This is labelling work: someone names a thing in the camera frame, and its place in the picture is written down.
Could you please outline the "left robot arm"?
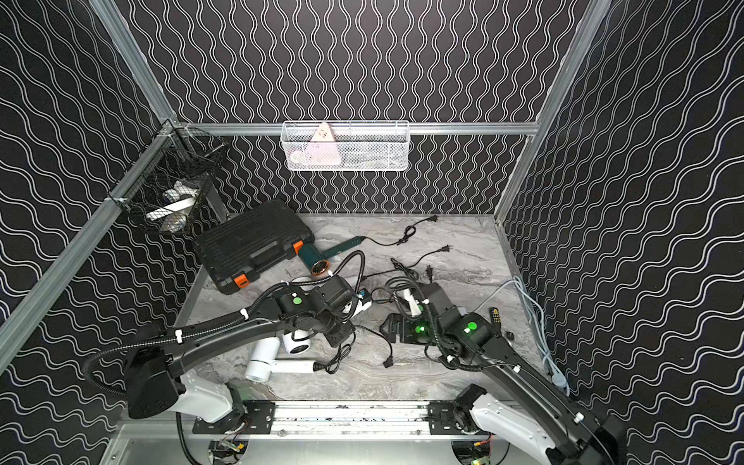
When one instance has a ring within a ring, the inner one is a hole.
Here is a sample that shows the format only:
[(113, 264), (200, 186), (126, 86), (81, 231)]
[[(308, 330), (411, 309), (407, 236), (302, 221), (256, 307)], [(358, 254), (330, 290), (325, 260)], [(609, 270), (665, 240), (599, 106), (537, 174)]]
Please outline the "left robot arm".
[[(372, 302), (364, 288), (343, 277), (316, 282), (280, 282), (238, 312), (176, 329), (144, 331), (137, 340), (104, 349), (83, 362), (84, 379), (101, 391), (123, 398), (130, 418), (141, 420), (166, 411), (184, 413), (195, 385), (190, 370), (246, 344), (285, 333), (321, 334), (333, 348), (352, 333), (352, 317)], [(96, 379), (102, 358), (126, 356), (124, 386), (118, 389)]]

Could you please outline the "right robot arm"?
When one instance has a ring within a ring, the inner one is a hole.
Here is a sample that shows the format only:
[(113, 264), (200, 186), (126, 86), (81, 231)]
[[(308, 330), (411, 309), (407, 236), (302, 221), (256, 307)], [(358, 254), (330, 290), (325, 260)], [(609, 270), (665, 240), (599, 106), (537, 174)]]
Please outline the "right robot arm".
[(518, 405), (512, 408), (482, 387), (467, 387), (453, 401), (462, 430), (494, 434), (541, 464), (626, 463), (624, 422), (571, 400), (510, 345), (496, 321), (460, 312), (437, 284), (422, 286), (399, 276), (384, 288), (395, 305), (401, 304), (401, 293), (409, 292), (410, 304), (420, 313), (399, 312), (437, 347), (445, 368), (492, 379)]

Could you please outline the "green hair dryer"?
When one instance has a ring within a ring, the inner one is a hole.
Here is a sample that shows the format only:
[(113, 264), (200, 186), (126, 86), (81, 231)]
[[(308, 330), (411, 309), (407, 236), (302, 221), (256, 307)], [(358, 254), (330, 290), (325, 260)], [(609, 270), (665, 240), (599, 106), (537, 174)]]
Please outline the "green hair dryer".
[(310, 275), (318, 277), (331, 269), (331, 258), (359, 246), (364, 240), (364, 236), (355, 236), (325, 251), (319, 250), (313, 242), (299, 241), (294, 245), (294, 249)]

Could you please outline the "white hair dryer middle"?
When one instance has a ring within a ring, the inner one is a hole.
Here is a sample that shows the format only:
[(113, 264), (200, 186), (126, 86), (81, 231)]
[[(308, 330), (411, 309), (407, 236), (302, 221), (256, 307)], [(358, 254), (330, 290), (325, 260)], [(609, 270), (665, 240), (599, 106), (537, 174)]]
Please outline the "white hair dryer middle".
[(298, 329), (294, 332), (287, 332), (281, 336), (282, 345), (285, 353), (290, 356), (304, 354), (311, 348), (312, 335), (307, 331)]

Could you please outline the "white hair dryer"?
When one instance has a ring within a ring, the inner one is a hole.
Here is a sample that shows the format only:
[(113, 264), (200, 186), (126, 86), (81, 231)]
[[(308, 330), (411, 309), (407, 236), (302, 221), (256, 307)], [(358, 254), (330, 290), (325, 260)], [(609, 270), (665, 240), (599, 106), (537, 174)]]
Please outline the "white hair dryer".
[(251, 353), (244, 377), (254, 383), (266, 384), (272, 374), (312, 374), (319, 366), (315, 360), (278, 358), (283, 339), (275, 336), (257, 342)]
[(282, 345), (285, 353), (290, 356), (304, 354), (311, 348), (312, 335), (307, 331), (298, 329), (294, 332), (287, 332), (281, 336)]

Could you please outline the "white hair dryer lower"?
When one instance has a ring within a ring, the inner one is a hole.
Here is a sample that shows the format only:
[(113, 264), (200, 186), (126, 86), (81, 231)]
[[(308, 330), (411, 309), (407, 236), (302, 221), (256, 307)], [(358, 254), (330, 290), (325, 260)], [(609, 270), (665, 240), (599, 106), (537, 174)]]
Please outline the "white hair dryer lower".
[(266, 384), (272, 374), (312, 374), (319, 366), (315, 360), (278, 358), (283, 339), (275, 336), (257, 342), (251, 353), (244, 377), (254, 383)]

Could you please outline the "black plastic tool case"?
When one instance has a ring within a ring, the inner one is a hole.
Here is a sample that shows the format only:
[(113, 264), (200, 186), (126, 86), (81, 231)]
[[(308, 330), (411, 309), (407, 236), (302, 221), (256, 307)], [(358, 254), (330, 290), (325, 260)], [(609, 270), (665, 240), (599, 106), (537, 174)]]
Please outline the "black plastic tool case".
[(271, 200), (204, 232), (195, 250), (217, 290), (232, 295), (314, 240), (284, 201)]

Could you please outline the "pink triangular card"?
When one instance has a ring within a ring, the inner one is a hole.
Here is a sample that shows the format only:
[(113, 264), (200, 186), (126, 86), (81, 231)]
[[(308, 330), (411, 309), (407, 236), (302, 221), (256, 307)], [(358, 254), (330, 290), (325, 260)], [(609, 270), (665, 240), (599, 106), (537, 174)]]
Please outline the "pink triangular card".
[(335, 135), (327, 122), (322, 122), (310, 142), (296, 157), (297, 163), (310, 167), (333, 168), (342, 165)]

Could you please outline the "white items in basket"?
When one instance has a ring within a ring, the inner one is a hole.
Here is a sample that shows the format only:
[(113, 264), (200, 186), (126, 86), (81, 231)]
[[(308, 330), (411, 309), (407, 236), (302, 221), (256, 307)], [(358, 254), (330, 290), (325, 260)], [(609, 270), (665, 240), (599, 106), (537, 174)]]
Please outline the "white items in basket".
[(187, 226), (189, 214), (200, 194), (201, 189), (193, 183), (178, 180), (163, 193), (165, 204), (145, 211), (145, 219), (159, 224), (161, 232), (179, 233)]

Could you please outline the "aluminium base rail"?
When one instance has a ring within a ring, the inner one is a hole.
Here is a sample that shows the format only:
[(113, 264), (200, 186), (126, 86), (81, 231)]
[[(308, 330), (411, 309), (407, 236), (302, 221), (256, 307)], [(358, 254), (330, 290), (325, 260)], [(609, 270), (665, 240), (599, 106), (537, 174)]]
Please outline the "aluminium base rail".
[(184, 432), (196, 439), (259, 440), (445, 440), (515, 431), (520, 413), (507, 402), (495, 424), (483, 429), (465, 420), (449, 401), (268, 401), (247, 400), (223, 416), (185, 413)]

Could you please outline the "clear wall basket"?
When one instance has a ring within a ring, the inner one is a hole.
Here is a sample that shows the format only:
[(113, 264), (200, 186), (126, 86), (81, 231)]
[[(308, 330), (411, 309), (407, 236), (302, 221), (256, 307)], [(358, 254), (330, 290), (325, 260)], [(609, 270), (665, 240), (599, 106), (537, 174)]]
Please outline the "clear wall basket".
[[(310, 167), (296, 162), (322, 122), (335, 135), (342, 157), (340, 167)], [(296, 172), (403, 172), (409, 166), (410, 123), (406, 120), (286, 121), (280, 145), (290, 170)]]

